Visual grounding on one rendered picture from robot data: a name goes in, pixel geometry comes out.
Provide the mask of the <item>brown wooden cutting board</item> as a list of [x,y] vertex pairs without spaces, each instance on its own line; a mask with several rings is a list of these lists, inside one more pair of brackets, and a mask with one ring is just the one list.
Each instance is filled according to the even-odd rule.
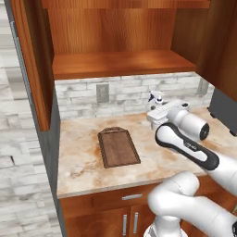
[[110,127],[97,134],[105,168],[140,164],[141,160],[128,130]]

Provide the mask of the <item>wooden cabinet door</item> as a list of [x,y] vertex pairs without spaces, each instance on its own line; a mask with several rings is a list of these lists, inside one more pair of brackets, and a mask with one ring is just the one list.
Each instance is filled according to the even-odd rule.
[[10,0],[34,107],[42,131],[48,131],[54,95],[54,48],[48,13],[41,0]]
[[178,8],[171,50],[237,102],[237,0],[207,0],[209,8]]

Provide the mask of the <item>wooden base cupboard door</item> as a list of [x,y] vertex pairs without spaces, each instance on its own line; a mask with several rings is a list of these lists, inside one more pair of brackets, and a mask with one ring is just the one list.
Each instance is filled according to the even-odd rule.
[[[122,236],[123,215],[127,214],[127,233]],[[68,237],[128,237],[130,209],[121,207],[82,214],[78,209],[63,209]]]
[[[133,234],[134,213],[138,212],[137,232]],[[143,237],[146,229],[153,223],[155,215],[151,212],[148,205],[137,205],[131,207],[129,237]]]

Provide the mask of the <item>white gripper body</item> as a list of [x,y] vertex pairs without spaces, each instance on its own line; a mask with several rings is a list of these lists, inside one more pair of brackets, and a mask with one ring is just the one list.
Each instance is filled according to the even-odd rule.
[[179,106],[183,109],[189,109],[190,105],[184,101],[170,101],[162,106],[157,106],[155,109],[150,110],[146,114],[146,118],[149,122],[160,122],[167,118],[168,112],[174,107]]

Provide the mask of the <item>dark grey appliance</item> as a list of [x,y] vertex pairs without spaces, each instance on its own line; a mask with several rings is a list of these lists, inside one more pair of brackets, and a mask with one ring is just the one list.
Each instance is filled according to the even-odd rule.
[[230,134],[237,136],[237,102],[215,88],[208,111],[230,130]]

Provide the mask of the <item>white and blue spray bottle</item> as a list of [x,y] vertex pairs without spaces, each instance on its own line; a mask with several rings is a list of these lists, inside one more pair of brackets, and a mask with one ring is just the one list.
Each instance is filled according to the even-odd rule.
[[163,96],[164,95],[165,94],[160,91],[151,91],[150,92],[148,104],[149,104],[151,110],[154,110],[163,104]]

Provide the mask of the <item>dark grey cabinet side panel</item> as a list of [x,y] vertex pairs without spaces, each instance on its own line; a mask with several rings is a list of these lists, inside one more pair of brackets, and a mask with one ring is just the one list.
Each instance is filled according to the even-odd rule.
[[48,131],[38,130],[37,133],[62,237],[68,237],[65,226],[65,220],[63,218],[63,212],[61,209],[61,204],[59,199],[57,198],[60,115],[56,98],[56,92],[54,92],[53,95],[50,129]]

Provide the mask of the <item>grey wall outlet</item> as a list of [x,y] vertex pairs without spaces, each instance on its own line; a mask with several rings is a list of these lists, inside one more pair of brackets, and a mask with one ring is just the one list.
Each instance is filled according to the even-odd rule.
[[109,101],[109,85],[108,84],[96,85],[96,99],[98,103],[107,103]]
[[199,95],[205,95],[207,93],[209,82],[201,78],[198,84],[197,93]]

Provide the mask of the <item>open wooden wall cabinet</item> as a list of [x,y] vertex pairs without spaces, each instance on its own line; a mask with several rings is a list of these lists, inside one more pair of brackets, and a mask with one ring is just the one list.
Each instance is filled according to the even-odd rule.
[[41,0],[57,80],[196,69],[211,0]]

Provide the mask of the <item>wooden drawer front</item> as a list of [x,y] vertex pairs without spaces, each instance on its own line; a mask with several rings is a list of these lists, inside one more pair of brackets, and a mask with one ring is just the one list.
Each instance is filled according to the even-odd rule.
[[[62,198],[60,204],[62,211],[78,209],[82,214],[91,214],[98,211],[106,211],[126,206],[136,206],[146,203],[147,195],[156,187],[156,183],[136,186],[131,188],[107,191],[101,193],[91,193],[73,197]],[[142,193],[142,198],[122,200],[122,196]]]

